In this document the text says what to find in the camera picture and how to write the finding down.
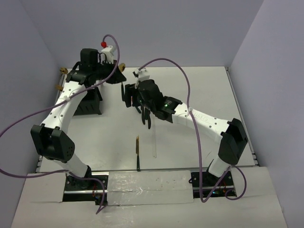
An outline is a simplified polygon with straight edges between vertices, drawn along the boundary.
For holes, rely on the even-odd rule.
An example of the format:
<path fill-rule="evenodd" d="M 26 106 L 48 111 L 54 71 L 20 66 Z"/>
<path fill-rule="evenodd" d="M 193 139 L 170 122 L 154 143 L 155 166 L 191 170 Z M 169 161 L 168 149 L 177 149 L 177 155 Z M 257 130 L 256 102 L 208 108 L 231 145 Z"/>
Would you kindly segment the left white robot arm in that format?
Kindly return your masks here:
<path fill-rule="evenodd" d="M 118 84 L 126 78 L 118 68 L 114 52 L 118 47 L 106 45 L 101 51 L 84 48 L 78 61 L 66 76 L 62 92 L 40 125 L 31 128 L 34 145 L 39 155 L 60 165 L 77 176 L 76 184 L 88 189 L 93 184 L 89 166 L 75 154 L 75 144 L 68 136 L 74 113 L 87 92 L 104 82 Z"/>

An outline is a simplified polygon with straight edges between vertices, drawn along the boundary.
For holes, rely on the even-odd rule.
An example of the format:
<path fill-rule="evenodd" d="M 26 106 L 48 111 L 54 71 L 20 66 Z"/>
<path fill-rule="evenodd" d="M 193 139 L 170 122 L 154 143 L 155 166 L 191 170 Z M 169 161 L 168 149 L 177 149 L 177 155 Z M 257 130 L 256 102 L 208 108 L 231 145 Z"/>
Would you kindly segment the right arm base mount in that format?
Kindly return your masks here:
<path fill-rule="evenodd" d="M 191 171 L 191 178 L 189 179 L 189 184 L 192 185 L 193 197 L 198 199 L 200 197 L 199 192 L 199 171 Z M 203 181 L 202 181 L 202 196 L 206 198 L 210 192 L 212 192 L 211 197 L 225 197 L 227 194 L 228 197 L 236 197 L 235 187 L 231 171 L 225 175 L 220 184 L 213 190 L 213 187 L 218 181 L 218 178 L 212 178 L 207 175 L 206 171 L 202 172 Z"/>

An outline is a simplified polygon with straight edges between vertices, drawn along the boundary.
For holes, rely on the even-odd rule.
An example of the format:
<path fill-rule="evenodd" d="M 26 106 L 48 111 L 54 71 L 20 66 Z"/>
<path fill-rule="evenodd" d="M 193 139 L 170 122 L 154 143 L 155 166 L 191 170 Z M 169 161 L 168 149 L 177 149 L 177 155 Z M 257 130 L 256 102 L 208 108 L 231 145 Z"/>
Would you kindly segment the gold spoon green handle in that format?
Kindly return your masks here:
<path fill-rule="evenodd" d="M 65 67 L 61 67 L 61 68 L 60 68 L 60 73 L 62 73 L 62 74 L 67 74 L 67 73 L 68 73 L 68 70 L 67 70 Z"/>

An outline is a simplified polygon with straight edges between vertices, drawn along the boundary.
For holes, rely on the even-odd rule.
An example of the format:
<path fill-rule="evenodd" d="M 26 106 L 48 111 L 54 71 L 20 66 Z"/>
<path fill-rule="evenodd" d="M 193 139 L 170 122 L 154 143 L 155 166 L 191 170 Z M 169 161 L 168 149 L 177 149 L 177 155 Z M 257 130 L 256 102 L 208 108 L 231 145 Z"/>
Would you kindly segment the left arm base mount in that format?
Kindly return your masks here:
<path fill-rule="evenodd" d="M 93 172 L 92 178 L 100 180 L 104 185 L 103 188 L 100 182 L 96 180 L 79 180 L 70 175 L 66 176 L 64 186 L 63 202 L 94 202 L 95 205 L 100 205 L 102 196 L 104 201 L 102 205 L 107 204 L 107 185 L 108 172 Z"/>

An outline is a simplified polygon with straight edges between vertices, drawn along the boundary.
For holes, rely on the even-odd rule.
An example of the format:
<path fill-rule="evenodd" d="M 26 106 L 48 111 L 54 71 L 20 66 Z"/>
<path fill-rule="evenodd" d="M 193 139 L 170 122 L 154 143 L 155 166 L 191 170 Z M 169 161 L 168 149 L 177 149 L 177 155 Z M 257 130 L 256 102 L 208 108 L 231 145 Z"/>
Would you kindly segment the gold fork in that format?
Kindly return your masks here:
<path fill-rule="evenodd" d="M 56 88 L 58 91 L 63 91 L 63 86 L 61 86 L 61 85 L 55 85 L 55 88 Z"/>

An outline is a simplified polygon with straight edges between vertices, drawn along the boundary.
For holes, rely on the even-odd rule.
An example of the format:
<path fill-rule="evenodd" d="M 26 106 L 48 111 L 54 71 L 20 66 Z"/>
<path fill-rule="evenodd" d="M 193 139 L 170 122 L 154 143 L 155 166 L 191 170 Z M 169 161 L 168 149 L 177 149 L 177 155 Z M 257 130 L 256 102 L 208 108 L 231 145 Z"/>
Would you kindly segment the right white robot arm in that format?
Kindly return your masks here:
<path fill-rule="evenodd" d="M 142 123 L 148 127 L 151 127 L 150 114 L 153 114 L 160 120 L 197 129 L 199 133 L 219 143 L 218 154 L 209 165 L 206 175 L 210 185 L 218 185 L 226 169 L 238 164 L 248 143 L 239 119 L 218 119 L 192 109 L 174 97 L 164 96 L 152 79 L 139 84 L 121 85 L 121 93 L 126 107 L 140 107 Z"/>

